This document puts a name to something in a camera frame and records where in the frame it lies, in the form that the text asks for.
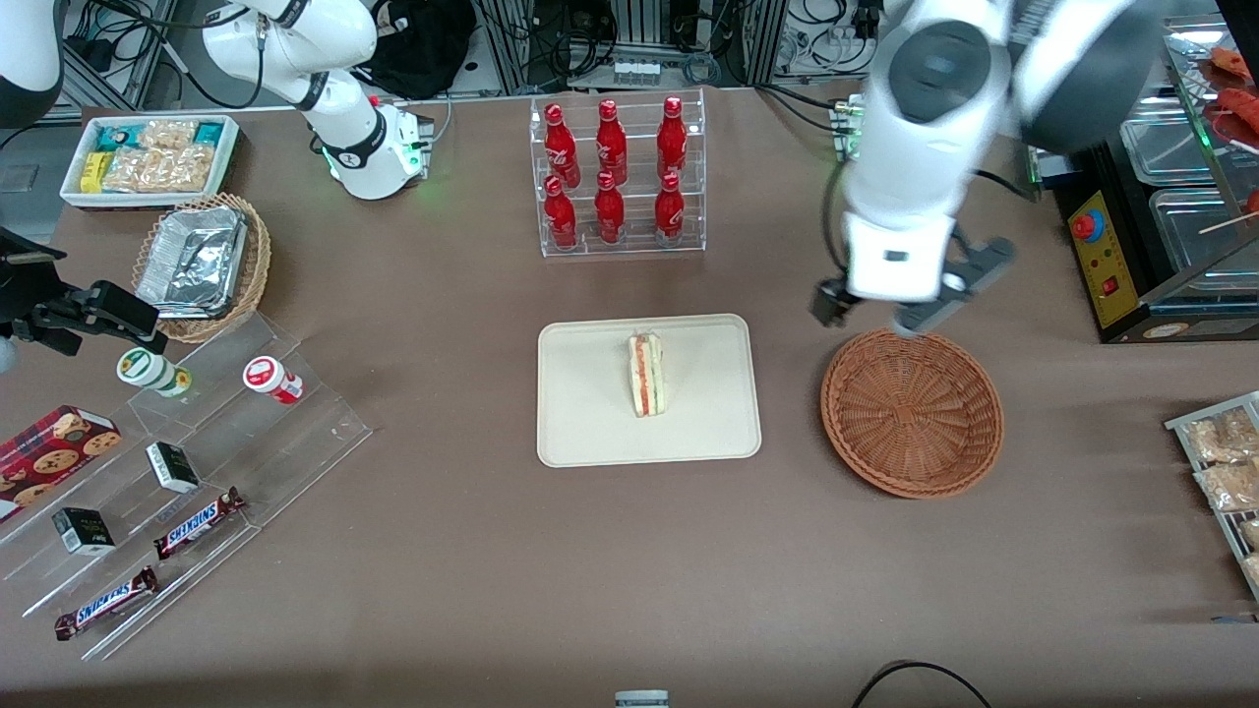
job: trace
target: red button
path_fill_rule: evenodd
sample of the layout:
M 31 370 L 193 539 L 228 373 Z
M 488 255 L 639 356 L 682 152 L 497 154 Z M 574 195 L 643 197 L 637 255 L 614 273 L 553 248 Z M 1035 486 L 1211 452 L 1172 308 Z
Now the red button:
M 1088 214 L 1076 217 L 1075 220 L 1071 222 L 1071 236 L 1079 238 L 1080 241 L 1085 241 L 1093 236 L 1093 232 L 1097 231 L 1097 226 L 1098 224 L 1093 220 L 1093 217 Z

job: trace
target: yellow control panel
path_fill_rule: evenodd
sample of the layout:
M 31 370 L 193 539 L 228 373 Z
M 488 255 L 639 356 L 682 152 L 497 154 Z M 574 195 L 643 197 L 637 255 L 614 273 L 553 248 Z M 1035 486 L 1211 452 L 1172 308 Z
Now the yellow control panel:
M 1137 309 L 1137 288 L 1132 285 L 1128 263 L 1110 228 L 1110 213 L 1102 193 L 1094 194 L 1070 220 L 1075 257 L 1080 260 L 1098 323 L 1108 328 Z

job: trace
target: snickers bar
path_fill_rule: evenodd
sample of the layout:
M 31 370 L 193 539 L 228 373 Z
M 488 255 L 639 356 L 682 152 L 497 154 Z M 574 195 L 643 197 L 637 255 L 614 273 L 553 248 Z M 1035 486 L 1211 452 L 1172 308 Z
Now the snickers bar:
M 240 499 L 240 495 L 237 494 L 233 486 L 209 506 L 194 514 L 191 519 L 179 524 L 169 534 L 154 540 L 154 545 L 157 548 L 157 558 L 162 561 L 170 558 L 180 545 L 196 540 L 201 534 L 210 530 L 210 527 L 228 518 L 228 514 L 242 506 L 244 506 L 244 499 Z
M 79 607 L 78 612 L 68 612 L 57 617 L 54 627 L 57 641 L 68 640 L 110 612 L 117 612 L 136 597 L 150 592 L 156 593 L 159 590 L 157 576 L 151 567 L 145 566 L 140 574 L 97 597 L 91 605 Z

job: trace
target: white tray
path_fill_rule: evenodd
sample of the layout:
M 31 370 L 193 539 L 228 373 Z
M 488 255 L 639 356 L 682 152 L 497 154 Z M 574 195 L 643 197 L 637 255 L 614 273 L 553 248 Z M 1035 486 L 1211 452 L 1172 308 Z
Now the white tray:
M 205 189 L 200 191 L 164 191 L 154 194 L 104 191 L 88 194 L 79 191 L 79 178 L 83 176 L 83 164 L 87 163 L 88 154 L 96 146 L 102 127 L 122 123 L 142 123 L 154 118 L 223 123 L 219 142 L 214 146 L 214 163 L 210 164 L 210 175 L 205 179 Z M 237 122 L 223 113 L 161 113 L 92 118 L 83 126 L 83 135 L 79 136 L 78 147 L 74 149 L 74 157 L 71 160 L 69 169 L 65 170 L 65 179 L 62 180 L 62 199 L 67 204 L 81 209 L 135 209 L 140 207 L 172 207 L 194 199 L 213 197 L 219 193 L 223 178 L 227 176 L 228 164 L 232 161 L 232 150 L 235 149 L 238 132 L 239 127 Z
M 667 407 L 635 416 L 630 346 L 663 345 Z M 538 459 L 550 467 L 750 457 L 760 413 L 738 315 L 558 323 L 538 335 Z

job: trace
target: red emergency stop button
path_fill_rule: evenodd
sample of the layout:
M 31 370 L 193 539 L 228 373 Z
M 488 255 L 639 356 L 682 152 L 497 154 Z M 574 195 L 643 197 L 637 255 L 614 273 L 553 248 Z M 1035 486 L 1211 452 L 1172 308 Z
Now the red emergency stop button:
M 1095 243 L 1105 233 L 1105 217 L 1097 209 L 1089 209 L 1071 219 L 1071 236 L 1084 243 Z

